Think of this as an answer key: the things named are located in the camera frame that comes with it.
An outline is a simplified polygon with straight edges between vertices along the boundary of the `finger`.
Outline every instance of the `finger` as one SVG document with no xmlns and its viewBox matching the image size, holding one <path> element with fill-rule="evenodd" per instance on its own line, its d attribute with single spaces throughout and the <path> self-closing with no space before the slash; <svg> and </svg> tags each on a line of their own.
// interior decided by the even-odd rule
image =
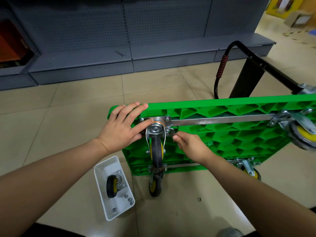
<svg viewBox="0 0 316 237">
<path fill-rule="evenodd" d="M 178 135 L 172 136 L 172 139 L 180 145 L 181 149 L 186 145 L 185 141 Z"/>
<path fill-rule="evenodd" d="M 119 114 L 119 112 L 125 107 L 126 105 L 119 105 L 117 107 L 115 107 L 113 109 L 113 111 L 111 112 L 110 116 L 109 116 L 109 121 L 115 121 L 117 118 L 117 115 Z"/>
<path fill-rule="evenodd" d="M 120 111 L 120 113 L 119 113 L 119 115 L 118 115 L 118 117 L 117 117 L 116 120 L 119 121 L 120 123 L 122 123 L 122 122 L 125 120 L 126 116 L 127 116 L 134 108 L 136 108 L 136 107 L 139 106 L 139 105 L 140 105 L 139 102 L 134 102 L 134 103 L 131 103 L 131 104 L 129 104 L 128 106 L 124 107 L 124 108 Z"/>
<path fill-rule="evenodd" d="M 130 126 L 133 121 L 137 118 L 137 116 L 140 115 L 140 113 L 142 113 L 144 110 L 146 110 L 148 108 L 148 104 L 142 104 L 139 107 L 133 109 L 128 116 L 126 117 L 124 123 L 127 124 L 128 126 Z"/>
<path fill-rule="evenodd" d="M 128 145 L 130 145 L 131 143 L 133 143 L 133 142 L 135 142 L 135 141 L 137 141 L 137 140 L 139 140 L 141 138 L 142 138 L 142 135 L 140 133 L 138 133 L 136 136 L 134 136 L 132 138 L 132 140 L 130 141 L 130 143 Z"/>
<path fill-rule="evenodd" d="M 187 142 L 189 140 L 189 137 L 191 134 L 184 132 L 184 131 L 178 131 L 176 133 L 176 135 L 178 135 L 181 139 L 183 139 L 185 142 Z"/>
<path fill-rule="evenodd" d="M 136 126 L 134 126 L 131 131 L 132 135 L 136 135 L 137 133 L 141 132 L 142 130 L 146 129 L 149 125 L 151 125 L 154 122 L 153 119 L 147 119 Z"/>
</svg>

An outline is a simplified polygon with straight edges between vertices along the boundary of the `hand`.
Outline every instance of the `hand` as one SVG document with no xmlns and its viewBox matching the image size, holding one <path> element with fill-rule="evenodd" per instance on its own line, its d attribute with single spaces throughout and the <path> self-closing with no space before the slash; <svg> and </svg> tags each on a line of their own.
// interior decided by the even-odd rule
<svg viewBox="0 0 316 237">
<path fill-rule="evenodd" d="M 107 155 L 120 151 L 136 140 L 139 140 L 142 135 L 140 132 L 154 122 L 153 119 L 147 119 L 133 128 L 131 124 L 137 116 L 148 108 L 148 104 L 140 105 L 139 102 L 134 102 L 116 107 L 97 140 L 105 147 Z"/>
<path fill-rule="evenodd" d="M 207 159 L 215 155 L 198 135 L 178 131 L 172 139 L 178 143 L 179 148 L 183 150 L 187 157 L 201 165 L 204 165 Z"/>
</svg>

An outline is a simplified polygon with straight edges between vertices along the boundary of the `white plastic basket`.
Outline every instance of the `white plastic basket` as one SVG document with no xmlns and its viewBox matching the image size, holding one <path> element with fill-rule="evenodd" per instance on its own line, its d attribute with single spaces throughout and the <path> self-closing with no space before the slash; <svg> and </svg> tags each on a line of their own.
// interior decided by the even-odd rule
<svg viewBox="0 0 316 237">
<path fill-rule="evenodd" d="M 107 221 L 113 220 L 135 205 L 134 196 L 127 183 L 121 163 L 118 159 L 119 158 L 115 155 L 101 163 L 98 163 L 94 167 L 94 176 L 97 181 Z M 106 180 L 107 177 L 112 174 L 119 174 L 122 177 L 122 189 L 117 192 L 117 195 L 114 198 L 109 198 L 106 194 Z"/>
</svg>

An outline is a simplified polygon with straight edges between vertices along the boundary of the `green honeycomb pattern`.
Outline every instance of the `green honeycomb pattern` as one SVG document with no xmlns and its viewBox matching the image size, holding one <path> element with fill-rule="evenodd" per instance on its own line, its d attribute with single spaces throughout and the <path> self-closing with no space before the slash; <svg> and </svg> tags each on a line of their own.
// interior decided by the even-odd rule
<svg viewBox="0 0 316 237">
<path fill-rule="evenodd" d="M 268 114 L 271 111 L 303 110 L 316 108 L 316 94 L 272 97 L 248 97 L 234 99 L 197 100 L 149 104 L 139 117 L 166 116 L 184 119 L 195 114 L 214 117 L 222 113 L 244 115 L 252 111 Z M 315 123 L 316 111 L 308 117 Z M 255 157 L 255 162 L 264 162 L 290 141 L 279 125 L 267 126 L 268 121 L 238 122 L 173 127 L 175 131 L 197 134 L 217 155 L 225 159 Z M 166 154 L 163 163 L 186 164 L 192 161 L 180 150 L 171 137 L 166 138 Z M 148 175 L 151 158 L 146 154 L 148 146 L 142 138 L 123 149 L 126 161 L 133 175 Z M 166 173 L 205 169 L 203 166 L 168 168 Z"/>
</svg>

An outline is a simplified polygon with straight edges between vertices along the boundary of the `green plastic platform cart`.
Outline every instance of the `green plastic platform cart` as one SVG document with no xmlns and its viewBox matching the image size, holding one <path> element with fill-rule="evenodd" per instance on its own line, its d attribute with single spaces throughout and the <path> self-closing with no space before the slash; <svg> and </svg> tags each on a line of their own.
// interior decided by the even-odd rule
<svg viewBox="0 0 316 237">
<path fill-rule="evenodd" d="M 218 99 L 217 85 L 229 51 L 235 45 L 248 58 L 230 98 Z M 293 95 L 249 97 L 265 71 Z M 161 192 L 164 173 L 205 169 L 191 161 L 173 142 L 172 136 L 177 131 L 197 134 L 214 153 L 259 180 L 261 176 L 254 166 L 289 142 L 305 150 L 316 150 L 316 88 L 299 85 L 239 41 L 233 42 L 223 55 L 214 94 L 216 99 L 212 100 L 149 104 L 132 124 L 154 119 L 143 131 L 145 138 L 123 149 L 133 175 L 150 175 L 149 192 L 153 197 Z M 113 181 L 110 188 L 117 183 Z"/>
</svg>

